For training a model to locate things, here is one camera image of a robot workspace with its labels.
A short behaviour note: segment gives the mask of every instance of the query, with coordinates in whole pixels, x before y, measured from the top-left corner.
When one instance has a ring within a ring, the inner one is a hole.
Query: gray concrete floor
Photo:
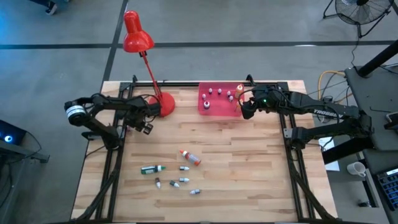
[[[123,0],[59,2],[49,17],[30,1],[0,2],[0,45],[111,44]],[[355,41],[356,28],[339,18],[322,20],[328,0],[129,0],[155,42],[296,42]],[[392,11],[363,40],[396,40]],[[123,27],[119,42],[126,31]],[[366,63],[385,45],[359,46],[356,65]],[[323,47],[209,47],[153,49],[149,62],[158,80],[304,80],[317,89],[324,70],[350,67],[353,45]],[[48,223],[69,219],[87,142],[83,128],[69,125],[63,104],[99,91],[109,49],[0,50],[0,119],[32,132],[51,155],[48,164],[31,162],[11,223]],[[397,63],[398,57],[388,63]],[[117,49],[110,80],[148,80],[137,55]],[[342,81],[335,77],[331,84]],[[336,96],[346,84],[330,88]],[[330,179],[339,217],[348,221],[385,222],[377,210],[361,213],[358,184]]]

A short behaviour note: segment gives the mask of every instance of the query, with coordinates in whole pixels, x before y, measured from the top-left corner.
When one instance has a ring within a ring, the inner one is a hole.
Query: blue light
[[[5,142],[11,142],[12,141],[12,137],[11,136],[6,136],[4,137]]]

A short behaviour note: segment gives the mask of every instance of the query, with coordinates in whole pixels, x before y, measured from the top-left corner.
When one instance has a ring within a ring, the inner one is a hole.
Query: pink board
[[[236,109],[236,102],[238,99],[235,98],[235,89],[242,83],[199,83],[199,94],[198,94],[198,111],[201,115],[206,116],[241,116],[241,109]],[[209,88],[213,89],[213,93],[209,94]],[[227,92],[231,92],[231,96],[234,97],[232,102],[229,102],[226,96]],[[203,103],[205,101],[210,102],[210,108],[205,109]]]

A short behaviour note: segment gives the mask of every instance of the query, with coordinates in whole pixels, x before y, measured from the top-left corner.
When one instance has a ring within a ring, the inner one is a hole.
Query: yellow cable
[[[348,94],[347,96],[344,96],[343,98],[341,98],[340,100],[336,101],[337,104],[340,104],[345,98],[348,98],[350,96],[352,96],[353,93]]]
[[[319,76],[319,79],[318,79],[318,100],[321,100],[321,91],[320,91],[321,90],[321,82],[322,82],[323,75],[326,73],[335,73],[335,74],[341,75],[343,77],[345,77],[345,75],[346,75],[344,72],[333,71],[333,70],[328,70],[328,71],[322,72],[322,74]]]

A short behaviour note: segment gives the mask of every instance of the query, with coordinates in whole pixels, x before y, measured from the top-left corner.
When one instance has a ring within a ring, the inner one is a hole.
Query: butcher block tabletop
[[[287,83],[289,90],[305,93],[303,81]],[[102,94],[117,96],[119,84],[104,82]],[[175,98],[174,112],[156,118],[149,135],[137,131],[126,134],[114,222],[297,221],[278,114],[256,112],[250,120],[202,116],[197,110],[197,86],[164,86],[162,91]],[[151,87],[134,89],[134,95],[153,92]],[[102,111],[96,118],[104,124],[112,123],[114,111]],[[297,126],[314,125],[311,114],[296,115],[295,119]],[[101,146],[102,140],[90,141],[86,153]],[[196,155],[201,164],[189,163],[179,150]],[[105,158],[104,148],[85,159],[71,218],[80,216],[98,193]],[[311,191],[336,217],[319,147],[307,145],[303,158]],[[166,170],[142,175],[140,168],[149,165],[166,166]],[[180,171],[179,166],[189,166],[190,170]],[[156,177],[162,184],[160,189],[155,185]],[[180,177],[190,181],[180,183]],[[180,188],[172,187],[171,180]],[[194,189],[201,193],[190,195]],[[109,194],[110,190],[103,216],[108,211]],[[308,217],[301,190],[300,198],[304,216]]]

